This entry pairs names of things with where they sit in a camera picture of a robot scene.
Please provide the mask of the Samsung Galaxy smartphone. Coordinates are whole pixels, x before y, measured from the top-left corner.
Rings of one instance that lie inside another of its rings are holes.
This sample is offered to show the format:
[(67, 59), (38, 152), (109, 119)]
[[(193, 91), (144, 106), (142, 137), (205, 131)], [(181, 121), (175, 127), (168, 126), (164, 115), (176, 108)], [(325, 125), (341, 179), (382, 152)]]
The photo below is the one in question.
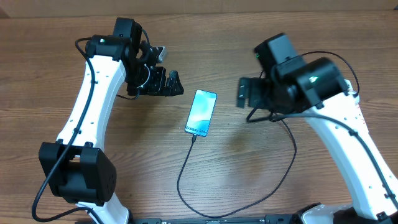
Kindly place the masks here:
[(197, 90), (185, 125), (185, 132), (197, 136), (206, 137), (216, 105), (217, 94)]

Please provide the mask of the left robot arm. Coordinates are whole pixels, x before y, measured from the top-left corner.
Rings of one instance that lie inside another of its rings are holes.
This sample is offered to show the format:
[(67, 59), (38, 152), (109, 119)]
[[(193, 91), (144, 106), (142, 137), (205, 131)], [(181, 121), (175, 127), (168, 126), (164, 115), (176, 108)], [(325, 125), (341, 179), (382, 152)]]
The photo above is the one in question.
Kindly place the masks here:
[(122, 84), (127, 99), (184, 93), (178, 73), (162, 66), (166, 49), (153, 47), (135, 20), (119, 17), (111, 35), (85, 39), (85, 75), (71, 115), (55, 142), (43, 142), (43, 188), (85, 211), (94, 223), (132, 223), (115, 193), (117, 173), (104, 153), (104, 136)]

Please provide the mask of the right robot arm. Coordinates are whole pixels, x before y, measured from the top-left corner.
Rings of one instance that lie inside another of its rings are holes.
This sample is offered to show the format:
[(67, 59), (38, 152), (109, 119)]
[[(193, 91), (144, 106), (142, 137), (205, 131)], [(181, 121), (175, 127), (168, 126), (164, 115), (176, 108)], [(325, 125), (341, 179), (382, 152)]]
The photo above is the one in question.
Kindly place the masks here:
[(292, 223), (396, 223), (397, 178), (369, 135), (359, 93), (328, 57), (306, 62), (277, 34), (254, 48), (265, 73), (241, 78), (237, 105), (267, 110), (268, 121), (303, 118), (318, 134), (351, 195), (350, 205), (309, 205)]

